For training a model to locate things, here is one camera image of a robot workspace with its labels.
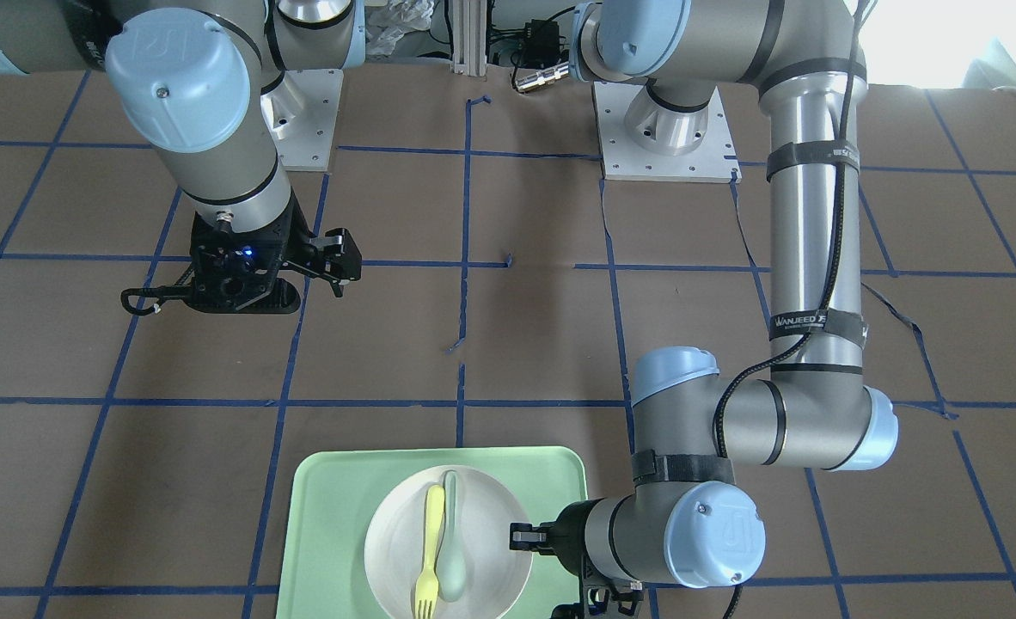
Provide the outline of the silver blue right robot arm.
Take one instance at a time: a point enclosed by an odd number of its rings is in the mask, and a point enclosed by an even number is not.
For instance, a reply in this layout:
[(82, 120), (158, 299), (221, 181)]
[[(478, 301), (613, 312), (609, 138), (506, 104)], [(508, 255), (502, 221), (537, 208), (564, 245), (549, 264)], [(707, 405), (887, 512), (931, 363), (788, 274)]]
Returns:
[(311, 136), (300, 70), (365, 60), (362, 1), (0, 1), (0, 74), (99, 70), (195, 209), (173, 285), (123, 290), (134, 315), (169, 301), (211, 314), (290, 314), (281, 272), (360, 278), (351, 232), (317, 235), (278, 144)]

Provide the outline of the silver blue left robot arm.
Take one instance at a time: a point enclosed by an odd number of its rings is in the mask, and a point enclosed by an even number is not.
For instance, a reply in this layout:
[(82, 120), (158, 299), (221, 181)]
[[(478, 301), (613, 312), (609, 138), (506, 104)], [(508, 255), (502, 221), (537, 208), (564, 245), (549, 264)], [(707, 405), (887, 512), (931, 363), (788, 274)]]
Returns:
[(761, 509), (738, 465), (865, 471), (896, 450), (890, 397), (863, 377), (859, 107), (868, 1), (599, 1), (574, 11), (568, 70), (642, 85), (633, 126), (653, 151), (662, 122), (704, 116), (721, 83), (747, 85), (768, 121), (772, 247), (766, 356), (725, 375), (711, 350), (635, 362), (628, 496), (513, 524), (513, 551), (559, 561), (578, 598), (553, 618), (633, 618), (646, 586), (731, 589), (766, 557)]

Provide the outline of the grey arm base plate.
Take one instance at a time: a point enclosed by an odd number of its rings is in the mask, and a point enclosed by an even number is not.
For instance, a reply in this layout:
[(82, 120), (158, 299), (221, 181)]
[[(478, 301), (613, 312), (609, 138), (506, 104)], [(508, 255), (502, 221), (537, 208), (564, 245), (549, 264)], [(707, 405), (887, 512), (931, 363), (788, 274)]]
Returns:
[(692, 113), (662, 108), (645, 86), (595, 83), (593, 94), (608, 181), (743, 179), (718, 90)]
[(285, 71), (261, 95), (265, 121), (288, 171), (327, 172), (344, 73), (339, 68)]

